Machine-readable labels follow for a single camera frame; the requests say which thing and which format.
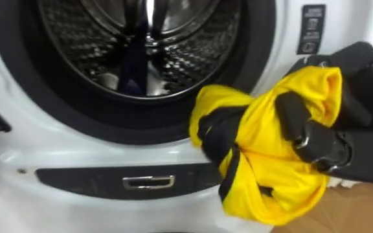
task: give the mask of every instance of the yellow cloth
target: yellow cloth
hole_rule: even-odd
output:
[[[312,119],[325,126],[336,121],[342,92],[339,68],[305,67],[257,98],[221,85],[206,86],[198,94],[189,129],[195,146],[202,143],[197,136],[201,117],[219,107],[249,106],[235,140],[240,162],[223,200],[224,211],[232,216],[283,225],[312,209],[326,189],[328,177],[302,162],[281,135],[274,101],[288,91],[303,97]],[[231,157],[232,150],[221,162],[223,177]],[[272,187],[273,197],[261,194],[258,185]]]

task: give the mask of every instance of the stainless steel drum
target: stainless steel drum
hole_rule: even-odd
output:
[[[51,41],[93,87],[171,98],[214,79],[238,34],[241,1],[40,0]]]

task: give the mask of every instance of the washing machine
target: washing machine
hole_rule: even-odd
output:
[[[359,40],[373,0],[0,0],[0,232],[269,232],[224,214],[196,95]]]

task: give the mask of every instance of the white plastic surface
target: white plastic surface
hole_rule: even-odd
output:
[[[323,3],[327,4],[327,17],[321,52],[331,53],[362,39],[373,42],[373,0],[277,0],[273,50],[254,95],[272,87],[301,57],[295,51],[302,5]],[[216,187],[156,201],[111,201],[40,184],[33,175],[37,168],[191,164],[207,160],[189,140],[125,146],[68,128],[28,98],[1,59],[0,114],[14,126],[12,132],[0,133],[2,233],[266,233],[271,230],[271,226],[226,217]],[[19,174],[18,168],[26,169],[27,173]]]

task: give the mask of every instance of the chrome door handle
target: chrome door handle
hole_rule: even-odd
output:
[[[122,182],[126,190],[160,190],[171,188],[175,183],[175,175],[125,177]]]

